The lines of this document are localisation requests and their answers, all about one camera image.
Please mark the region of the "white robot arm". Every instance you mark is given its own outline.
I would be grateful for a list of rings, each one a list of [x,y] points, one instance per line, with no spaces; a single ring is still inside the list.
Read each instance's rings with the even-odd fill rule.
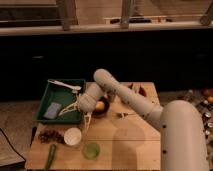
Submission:
[[[77,99],[83,112],[92,112],[102,95],[112,92],[161,134],[161,171],[209,171],[207,145],[199,111],[185,100],[162,107],[118,82],[106,69],[97,69],[94,83]]]

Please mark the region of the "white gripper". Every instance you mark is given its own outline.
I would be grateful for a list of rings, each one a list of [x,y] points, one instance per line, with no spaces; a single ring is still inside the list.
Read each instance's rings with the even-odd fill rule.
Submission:
[[[79,109],[82,110],[83,112],[88,112],[84,116],[85,129],[88,130],[90,123],[91,123],[91,118],[92,118],[91,112],[95,109],[95,106],[96,106],[96,100],[92,96],[84,93],[79,97],[77,102],[74,102],[74,103],[68,105],[67,107],[63,108],[59,112],[58,116],[61,116],[66,112],[76,111],[76,110],[78,110],[78,107],[79,107]]]

